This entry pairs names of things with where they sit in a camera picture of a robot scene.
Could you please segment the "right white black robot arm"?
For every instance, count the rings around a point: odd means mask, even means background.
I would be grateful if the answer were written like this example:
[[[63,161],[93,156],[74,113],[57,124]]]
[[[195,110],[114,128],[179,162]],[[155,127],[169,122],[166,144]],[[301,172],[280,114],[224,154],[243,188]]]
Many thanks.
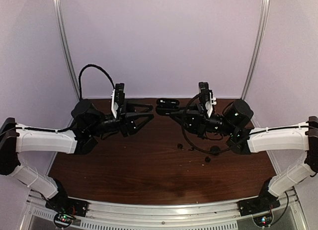
[[[210,150],[209,154],[232,151],[236,154],[252,154],[263,151],[301,150],[299,159],[280,174],[266,180],[257,197],[238,203],[242,215],[268,211],[278,207],[278,197],[318,171],[318,119],[311,116],[308,121],[292,126],[276,128],[248,128],[253,111],[242,99],[231,102],[221,115],[214,111],[215,101],[207,97],[200,102],[189,102],[179,107],[176,99],[157,102],[156,111],[167,115],[181,125],[183,133],[189,132],[204,139],[206,133],[227,136],[227,148]]]

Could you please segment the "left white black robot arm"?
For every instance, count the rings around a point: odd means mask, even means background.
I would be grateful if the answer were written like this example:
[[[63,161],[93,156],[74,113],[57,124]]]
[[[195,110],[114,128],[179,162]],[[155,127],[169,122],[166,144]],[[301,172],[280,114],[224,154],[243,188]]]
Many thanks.
[[[154,118],[152,110],[152,105],[124,100],[112,101],[111,113],[104,114],[90,100],[83,99],[71,112],[74,119],[71,126],[60,130],[28,127],[7,118],[0,129],[0,173],[39,192],[56,212],[67,212],[72,201],[62,183],[28,166],[18,154],[36,151],[88,154],[97,145],[96,138],[136,134]]]

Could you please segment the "black earbud charging case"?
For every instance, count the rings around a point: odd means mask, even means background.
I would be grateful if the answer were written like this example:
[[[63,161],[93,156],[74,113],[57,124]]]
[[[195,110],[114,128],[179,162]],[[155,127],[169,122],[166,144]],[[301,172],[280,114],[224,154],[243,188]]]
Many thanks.
[[[156,104],[156,113],[161,116],[167,116],[170,113],[179,111],[180,102],[172,98],[159,98]]]

